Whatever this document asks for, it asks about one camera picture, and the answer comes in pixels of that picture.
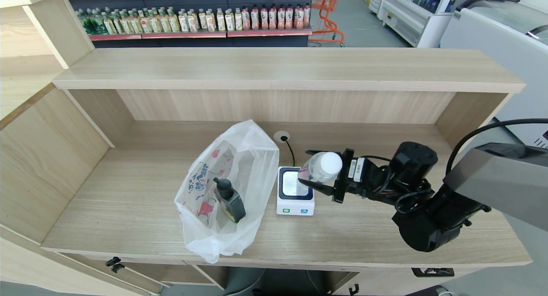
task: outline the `wooden countertop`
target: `wooden countertop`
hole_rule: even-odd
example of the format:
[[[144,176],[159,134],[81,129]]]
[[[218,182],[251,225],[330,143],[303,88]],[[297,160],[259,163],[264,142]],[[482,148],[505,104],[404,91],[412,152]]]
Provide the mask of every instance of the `wooden countertop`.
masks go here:
[[[0,58],[0,119],[51,83],[63,68],[53,55]]]
[[[59,89],[356,90],[518,93],[524,83],[476,50],[101,48]]]
[[[136,122],[111,148],[71,200],[42,246],[53,251],[119,257],[203,260],[185,248],[173,200],[190,164],[231,123]],[[434,125],[262,123],[271,136],[291,133],[297,165],[306,149],[356,150],[391,158],[411,140],[427,144],[440,161],[429,173],[439,187],[450,147]],[[279,144],[280,165],[290,164]],[[346,267],[524,265],[527,251],[500,212],[480,212],[460,236],[431,253],[409,248],[391,217],[392,206],[347,194],[344,204],[316,195],[314,216],[278,216],[271,194],[255,241],[221,263],[274,263]]]

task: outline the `white refrigerator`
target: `white refrigerator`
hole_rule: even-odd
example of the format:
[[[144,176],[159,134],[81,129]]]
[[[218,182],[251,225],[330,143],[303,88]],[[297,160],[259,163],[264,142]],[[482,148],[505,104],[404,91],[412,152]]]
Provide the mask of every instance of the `white refrigerator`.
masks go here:
[[[548,14],[519,0],[477,0],[455,11],[441,48],[473,48],[527,85],[495,116],[498,120],[548,118]],[[548,148],[548,125],[508,126],[524,144]]]

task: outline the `orange shopping cart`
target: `orange shopping cart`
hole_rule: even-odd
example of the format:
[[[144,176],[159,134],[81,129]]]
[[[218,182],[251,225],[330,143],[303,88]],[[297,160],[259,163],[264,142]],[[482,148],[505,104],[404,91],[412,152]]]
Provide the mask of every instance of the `orange shopping cart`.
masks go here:
[[[340,46],[344,46],[344,33],[337,29],[337,24],[329,19],[329,13],[335,11],[335,7],[339,0],[313,0],[312,8],[319,10],[319,22],[317,29],[313,31],[313,36],[321,36],[319,38],[310,38],[311,42],[338,42]],[[327,35],[333,34],[331,39],[326,38]]]

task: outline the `red shelf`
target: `red shelf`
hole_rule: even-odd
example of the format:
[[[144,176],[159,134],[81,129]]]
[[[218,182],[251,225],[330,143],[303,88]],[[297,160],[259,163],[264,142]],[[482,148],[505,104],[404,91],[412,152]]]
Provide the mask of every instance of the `red shelf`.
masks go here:
[[[260,37],[260,36],[311,36],[310,27],[304,29],[273,29],[273,30],[235,30],[229,31],[227,37]]]
[[[140,34],[133,35],[91,35],[89,38],[92,42],[103,42],[105,40],[133,40],[141,39]]]
[[[157,33],[157,34],[141,34],[143,39],[161,39],[161,38],[226,38],[226,33],[200,30],[197,33]]]

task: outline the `pink bottle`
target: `pink bottle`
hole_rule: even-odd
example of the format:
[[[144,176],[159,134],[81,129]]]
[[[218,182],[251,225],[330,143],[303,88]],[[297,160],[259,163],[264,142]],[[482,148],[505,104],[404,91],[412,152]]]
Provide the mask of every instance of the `pink bottle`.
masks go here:
[[[263,5],[261,9],[261,28],[268,29],[268,10],[265,5]]]
[[[251,29],[259,30],[259,9],[257,9],[257,5],[253,5],[251,10]]]
[[[309,6],[309,4],[307,4],[307,6],[304,8],[303,26],[304,27],[310,26],[310,6]]]
[[[287,7],[286,10],[286,29],[292,29],[293,28],[293,8],[291,5]]]
[[[297,17],[295,18],[295,28],[296,29],[303,29],[303,19],[304,19],[305,11],[302,8],[299,8],[297,11]]]
[[[241,10],[241,21],[243,22],[243,30],[249,30],[249,28],[251,28],[251,21],[247,7],[243,7]]]
[[[284,29],[286,27],[286,10],[283,8],[283,4],[278,9],[278,29]]]
[[[276,29],[277,15],[278,15],[278,11],[276,10],[276,5],[272,4],[272,7],[270,7],[270,11],[268,12],[268,29],[270,30]]]

